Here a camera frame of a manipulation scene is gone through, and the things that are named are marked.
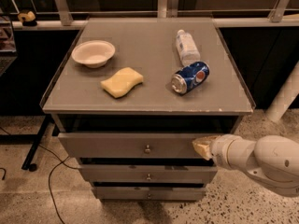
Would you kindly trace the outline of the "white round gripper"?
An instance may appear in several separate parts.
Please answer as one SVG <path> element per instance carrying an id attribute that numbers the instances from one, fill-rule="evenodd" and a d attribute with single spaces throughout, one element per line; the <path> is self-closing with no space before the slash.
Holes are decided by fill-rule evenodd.
<path id="1" fill-rule="evenodd" d="M 192 146 L 203 159 L 208 161 L 212 158 L 221 168 L 238 170 L 246 175 L 252 175 L 258 169 L 254 155 L 256 142 L 241 136 L 226 134 L 200 137 L 192 141 Z"/>

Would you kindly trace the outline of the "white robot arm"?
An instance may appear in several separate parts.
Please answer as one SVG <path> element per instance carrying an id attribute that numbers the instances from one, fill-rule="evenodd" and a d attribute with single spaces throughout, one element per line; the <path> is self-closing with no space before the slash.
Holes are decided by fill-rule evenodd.
<path id="1" fill-rule="evenodd" d="M 204 136 L 193 149 L 220 168 L 237 170 L 252 181 L 284 197 L 299 196 L 299 143 L 284 132 Z"/>

